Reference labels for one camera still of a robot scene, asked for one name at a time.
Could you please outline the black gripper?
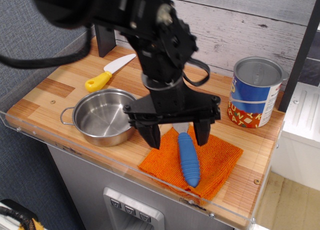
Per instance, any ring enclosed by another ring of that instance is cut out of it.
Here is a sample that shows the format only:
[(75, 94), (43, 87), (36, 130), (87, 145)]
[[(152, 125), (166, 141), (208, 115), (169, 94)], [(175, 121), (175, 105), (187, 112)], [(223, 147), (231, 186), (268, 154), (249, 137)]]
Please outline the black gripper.
[(159, 124), (193, 122), (197, 144), (208, 142), (211, 124), (221, 119), (220, 98), (188, 87), (180, 79), (176, 85), (164, 89), (151, 89), (149, 95), (125, 105), (131, 126), (152, 148), (159, 149)]

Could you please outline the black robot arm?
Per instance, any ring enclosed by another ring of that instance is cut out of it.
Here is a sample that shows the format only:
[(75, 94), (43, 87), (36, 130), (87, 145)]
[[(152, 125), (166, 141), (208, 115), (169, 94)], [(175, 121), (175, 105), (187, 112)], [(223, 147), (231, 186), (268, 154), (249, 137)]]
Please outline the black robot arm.
[(193, 122), (198, 145), (207, 143), (220, 119), (220, 98), (191, 89), (186, 63), (209, 72), (192, 55), (196, 37), (178, 18), (171, 0), (34, 0), (40, 13), (61, 28), (92, 24), (117, 30), (136, 51), (149, 95), (124, 107), (131, 126), (153, 148), (160, 147), (160, 124)]

